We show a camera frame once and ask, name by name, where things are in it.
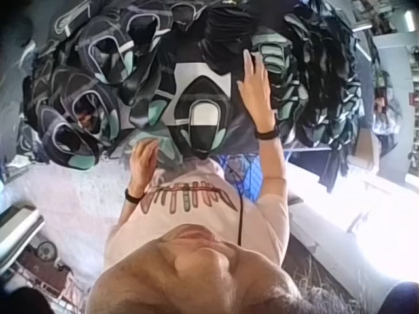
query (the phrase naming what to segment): black wristband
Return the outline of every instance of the black wristband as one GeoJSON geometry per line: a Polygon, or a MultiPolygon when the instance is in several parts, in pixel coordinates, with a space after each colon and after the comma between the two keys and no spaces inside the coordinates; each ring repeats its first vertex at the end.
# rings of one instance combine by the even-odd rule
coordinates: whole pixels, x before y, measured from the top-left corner
{"type": "Polygon", "coordinates": [[[260,139],[261,141],[269,141],[271,139],[275,139],[278,136],[280,136],[280,132],[277,129],[276,126],[274,126],[274,129],[267,133],[259,133],[257,130],[255,131],[255,136],[257,139],[260,139]]]}
{"type": "Polygon", "coordinates": [[[145,196],[145,192],[144,192],[144,194],[142,195],[142,197],[140,197],[140,198],[135,198],[135,197],[133,197],[133,196],[131,196],[130,195],[130,193],[129,193],[129,191],[128,191],[128,189],[126,189],[125,190],[125,199],[127,200],[127,201],[129,201],[130,203],[133,203],[133,204],[138,204],[139,202],[141,202],[141,200],[144,198],[144,196],[145,196]]]}

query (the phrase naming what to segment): man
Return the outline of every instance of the man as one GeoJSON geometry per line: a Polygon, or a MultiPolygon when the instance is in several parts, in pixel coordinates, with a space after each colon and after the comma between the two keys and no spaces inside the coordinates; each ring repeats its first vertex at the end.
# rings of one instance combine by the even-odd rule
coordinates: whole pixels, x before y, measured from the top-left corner
{"type": "Polygon", "coordinates": [[[158,143],[140,142],[87,313],[347,313],[322,289],[303,295],[281,269],[289,239],[285,161],[262,58],[253,66],[245,51],[244,60],[238,88],[263,172],[257,203],[239,196],[211,160],[155,171],[158,143]]]}

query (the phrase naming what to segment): hand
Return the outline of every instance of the hand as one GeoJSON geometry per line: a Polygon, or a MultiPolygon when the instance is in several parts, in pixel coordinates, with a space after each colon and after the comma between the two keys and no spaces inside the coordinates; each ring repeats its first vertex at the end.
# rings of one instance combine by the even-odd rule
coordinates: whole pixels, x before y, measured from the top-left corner
{"type": "Polygon", "coordinates": [[[131,181],[128,193],[133,198],[144,195],[157,166],[158,140],[146,139],[137,143],[131,153],[131,181]]]}
{"type": "Polygon", "coordinates": [[[249,111],[259,133],[274,129],[274,111],[270,107],[270,86],[268,71],[262,56],[256,55],[256,69],[253,68],[250,52],[244,50],[244,82],[237,82],[244,106],[249,111]]]}

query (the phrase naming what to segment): pink t-shirt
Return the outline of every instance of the pink t-shirt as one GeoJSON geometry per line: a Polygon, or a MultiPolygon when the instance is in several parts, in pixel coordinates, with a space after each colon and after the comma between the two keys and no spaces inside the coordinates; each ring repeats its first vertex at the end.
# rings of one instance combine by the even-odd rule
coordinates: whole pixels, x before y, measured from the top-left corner
{"type": "MultiPolygon", "coordinates": [[[[289,240],[287,200],[264,195],[257,203],[243,197],[242,247],[281,265],[289,240]]],[[[105,270],[147,242],[180,224],[200,224],[237,243],[240,196],[212,160],[187,162],[177,171],[157,170],[128,221],[108,239],[105,270]]]]}

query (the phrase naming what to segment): clothing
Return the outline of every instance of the clothing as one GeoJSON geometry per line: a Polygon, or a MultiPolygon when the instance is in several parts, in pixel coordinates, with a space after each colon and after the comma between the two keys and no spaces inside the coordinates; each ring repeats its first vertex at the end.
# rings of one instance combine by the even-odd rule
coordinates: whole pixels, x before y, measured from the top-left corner
{"type": "MultiPolygon", "coordinates": [[[[242,247],[279,265],[289,239],[286,202],[270,194],[256,204],[243,199],[242,247]]],[[[108,239],[105,270],[181,224],[203,225],[225,241],[237,243],[239,220],[240,196],[213,160],[193,160],[171,172],[158,169],[147,195],[108,239]]]]}

